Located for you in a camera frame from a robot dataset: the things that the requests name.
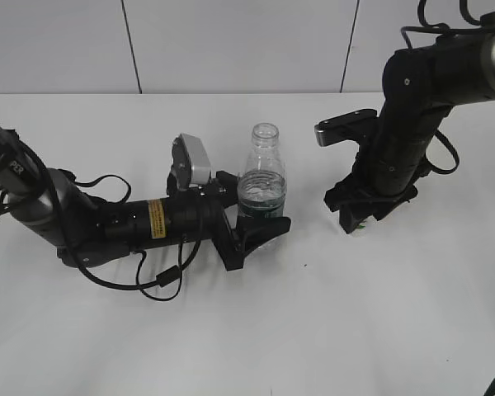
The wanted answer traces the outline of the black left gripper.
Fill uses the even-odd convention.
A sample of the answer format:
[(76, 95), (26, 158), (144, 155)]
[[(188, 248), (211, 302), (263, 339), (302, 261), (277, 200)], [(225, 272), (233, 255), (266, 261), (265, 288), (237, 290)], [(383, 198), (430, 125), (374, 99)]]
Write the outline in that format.
[(238, 203), (238, 176), (217, 171), (204, 186), (167, 193), (164, 214), (167, 235), (211, 240), (228, 271), (243, 268), (244, 258), (262, 245), (290, 231), (291, 219), (237, 217), (234, 229), (225, 210)]

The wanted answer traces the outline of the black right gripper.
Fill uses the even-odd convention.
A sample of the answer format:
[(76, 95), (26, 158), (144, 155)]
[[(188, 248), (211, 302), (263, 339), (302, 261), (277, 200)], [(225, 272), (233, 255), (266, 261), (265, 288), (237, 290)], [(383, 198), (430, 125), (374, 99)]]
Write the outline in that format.
[(416, 180), (430, 171), (428, 139), (358, 144), (351, 172), (327, 190), (324, 203), (338, 212), (346, 234), (364, 229), (367, 219), (382, 220), (417, 195)]

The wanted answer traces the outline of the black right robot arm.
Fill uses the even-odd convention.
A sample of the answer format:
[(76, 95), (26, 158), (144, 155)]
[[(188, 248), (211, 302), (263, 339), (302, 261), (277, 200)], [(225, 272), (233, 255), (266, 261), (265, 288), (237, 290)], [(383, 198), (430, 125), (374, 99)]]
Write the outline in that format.
[(471, 29), (405, 26), (409, 32), (435, 34), (433, 45), (399, 49), (384, 66), (384, 104), (380, 111), (362, 109), (318, 122), (318, 145), (353, 141), (359, 149), (350, 174), (324, 196), (339, 214), (339, 224), (353, 233), (369, 217), (382, 220), (417, 196), (418, 179), (444, 169), (427, 158), (438, 139), (454, 161), (460, 156), (441, 133), (441, 122), (457, 106), (495, 101), (495, 12), (480, 17)]

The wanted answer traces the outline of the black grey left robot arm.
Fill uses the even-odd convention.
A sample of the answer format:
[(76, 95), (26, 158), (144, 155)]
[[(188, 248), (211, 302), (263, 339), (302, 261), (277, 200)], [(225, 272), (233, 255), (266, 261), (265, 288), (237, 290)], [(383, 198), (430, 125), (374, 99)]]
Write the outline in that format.
[(0, 126), (0, 217), (10, 214), (57, 250), (58, 258), (75, 267), (102, 266), (131, 253), (210, 240), (227, 270), (243, 267), (262, 244), (290, 230), (288, 217), (239, 218), (230, 226), (225, 211), (238, 203), (236, 176), (212, 172), (201, 140), (179, 134), (172, 142), (167, 195), (155, 200), (117, 201), (88, 195), (98, 179), (86, 182), (63, 169), (49, 170), (70, 241), (53, 211), (49, 185), (15, 130)]

